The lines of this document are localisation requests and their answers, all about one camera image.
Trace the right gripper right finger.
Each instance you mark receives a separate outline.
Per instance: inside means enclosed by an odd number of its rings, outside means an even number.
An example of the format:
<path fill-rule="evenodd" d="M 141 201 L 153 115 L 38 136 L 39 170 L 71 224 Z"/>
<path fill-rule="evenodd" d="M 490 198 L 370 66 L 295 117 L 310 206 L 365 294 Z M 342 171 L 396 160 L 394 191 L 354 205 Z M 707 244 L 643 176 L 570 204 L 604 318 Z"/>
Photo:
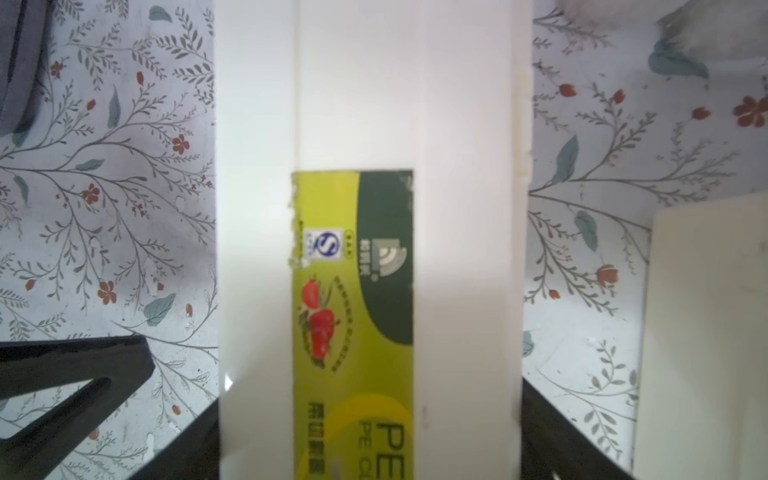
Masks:
<path fill-rule="evenodd" d="M 528 380 L 522 381 L 522 480 L 631 480 Z"/>

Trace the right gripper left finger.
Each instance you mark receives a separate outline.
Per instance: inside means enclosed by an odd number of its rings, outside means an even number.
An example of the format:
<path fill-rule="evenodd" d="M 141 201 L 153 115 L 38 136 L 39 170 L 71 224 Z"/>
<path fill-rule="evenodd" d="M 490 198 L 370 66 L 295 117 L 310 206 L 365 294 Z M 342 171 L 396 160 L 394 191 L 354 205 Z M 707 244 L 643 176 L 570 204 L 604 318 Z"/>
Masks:
<path fill-rule="evenodd" d="M 131 480 L 219 480 L 219 401 L 214 401 Z"/>

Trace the cream wrap dispenser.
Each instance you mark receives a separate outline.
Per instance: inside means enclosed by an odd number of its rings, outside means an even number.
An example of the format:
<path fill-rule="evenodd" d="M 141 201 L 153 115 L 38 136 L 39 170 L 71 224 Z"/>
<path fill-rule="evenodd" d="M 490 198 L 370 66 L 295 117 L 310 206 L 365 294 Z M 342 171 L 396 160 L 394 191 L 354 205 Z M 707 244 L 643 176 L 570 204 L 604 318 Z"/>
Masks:
<path fill-rule="evenodd" d="M 225 479 L 517 479 L 529 1 L 215 5 Z"/>
<path fill-rule="evenodd" d="M 635 477 L 766 477 L 765 193 L 655 217 L 641 361 Z"/>

